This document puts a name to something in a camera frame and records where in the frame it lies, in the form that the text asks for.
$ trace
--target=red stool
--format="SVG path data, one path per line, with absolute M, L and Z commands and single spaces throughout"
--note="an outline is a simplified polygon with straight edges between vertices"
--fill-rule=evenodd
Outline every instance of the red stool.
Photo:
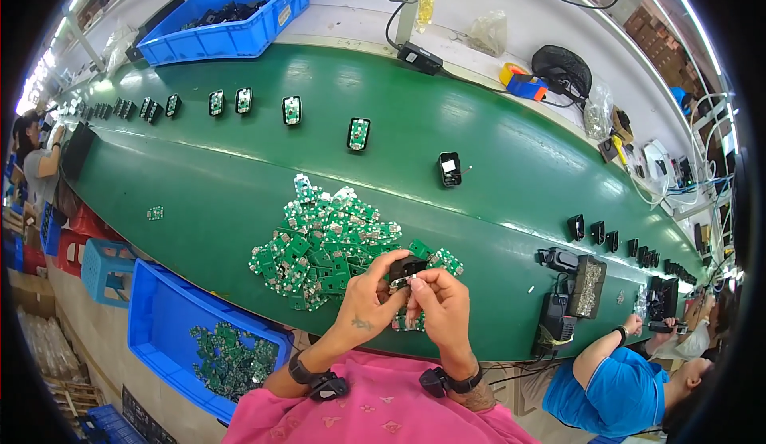
M 53 264 L 61 271 L 68 272 L 72 276 L 80 278 L 80 268 L 82 263 L 80 262 L 80 247 L 85 247 L 90 237 L 87 235 L 81 235 L 75 233 L 71 229 L 62 228 L 61 236 L 58 240 L 58 256 L 53 257 Z M 69 246 L 74 243 L 74 260 L 69 259 L 67 251 Z
M 100 219 L 85 203 L 80 206 L 77 216 L 69 220 L 69 227 L 75 233 L 90 238 L 125 241 L 117 234 L 117 231 L 104 223 L 103 219 Z

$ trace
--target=person's left hand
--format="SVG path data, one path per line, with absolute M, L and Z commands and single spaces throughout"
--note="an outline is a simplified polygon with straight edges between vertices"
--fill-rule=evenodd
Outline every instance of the person's left hand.
M 652 339 L 654 339 L 654 342 L 657 344 L 664 344 L 670 339 L 675 336 L 676 331 L 678 330 L 678 326 L 675 325 L 675 322 L 677 320 L 675 318 L 665 318 L 663 320 L 663 323 L 673 328 L 673 330 L 670 333 L 654 333 L 654 336 Z
M 338 353 L 370 341 L 391 324 L 399 309 L 407 305 L 410 288 L 401 288 L 389 296 L 388 283 L 383 277 L 394 261 L 409 254 L 407 249 L 383 253 L 364 274 L 349 280 L 336 322 L 322 336 Z

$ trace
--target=floor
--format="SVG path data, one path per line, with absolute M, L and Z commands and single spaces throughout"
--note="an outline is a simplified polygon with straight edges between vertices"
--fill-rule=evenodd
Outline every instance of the floor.
M 91 381 L 98 385 L 109 403 L 122 409 L 124 385 L 171 436 L 186 442 L 220 442 L 224 428 L 213 416 L 196 407 L 171 389 L 130 352 L 126 344 L 128 311 L 100 305 L 88 296 L 82 281 L 57 269 L 48 260 L 48 277 L 57 299 L 57 314 L 77 355 L 84 360 Z M 309 345 L 308 334 L 296 333 L 298 348 Z M 502 379 L 505 371 L 488 371 L 490 380 Z M 514 381 L 496 385 L 496 399 L 512 409 Z M 547 412 L 534 410 L 517 417 L 517 422 L 543 443 L 584 444 L 594 437 L 560 424 Z

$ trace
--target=worker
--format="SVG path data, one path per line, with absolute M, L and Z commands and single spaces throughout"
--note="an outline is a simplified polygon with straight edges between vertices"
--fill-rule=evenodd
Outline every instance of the worker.
M 239 442 L 538 442 L 495 403 L 468 341 L 468 288 L 442 268 L 412 278 L 410 288 L 388 295 L 383 277 L 410 252 L 384 253 L 367 272 L 349 280 L 335 324 L 293 360 L 307 373 L 328 370 L 345 378 L 346 395 L 315 401 L 290 364 L 272 373 L 263 388 L 240 398 L 223 444 Z M 441 366 L 463 393 L 436 399 L 420 375 L 436 364 L 351 351 L 370 341 L 409 305 L 426 313 L 428 338 Z
M 670 87 L 670 92 L 673 94 L 678 106 L 681 107 L 684 116 L 689 116 L 694 106 L 694 95 L 686 92 L 679 86 Z
M 621 347 L 640 334 L 641 318 L 624 324 L 586 347 L 575 359 L 519 379 L 527 407 L 550 412 L 568 426 L 605 437 L 623 437 L 660 423 L 673 435 L 689 418 L 701 392 L 713 381 L 713 363 L 697 358 L 669 378 L 658 363 Z M 648 346 L 659 346 L 670 334 L 655 334 Z M 708 385 L 702 387 L 703 380 Z
M 50 150 L 40 148 L 40 123 L 37 119 L 26 115 L 16 118 L 13 129 L 18 142 L 16 163 L 24 171 L 35 209 L 40 213 L 43 203 L 50 203 L 54 209 L 54 222 L 64 225 L 68 218 L 77 216 L 82 204 L 58 171 L 65 128 L 60 126 L 56 129 Z

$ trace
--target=black power adapter casing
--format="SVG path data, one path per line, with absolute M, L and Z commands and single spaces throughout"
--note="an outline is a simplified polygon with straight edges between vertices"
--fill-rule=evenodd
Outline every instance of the black power adapter casing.
M 416 69 L 428 75 L 436 75 L 441 72 L 444 61 L 431 52 L 423 50 L 421 47 L 407 41 L 399 49 L 396 58 L 404 60 Z

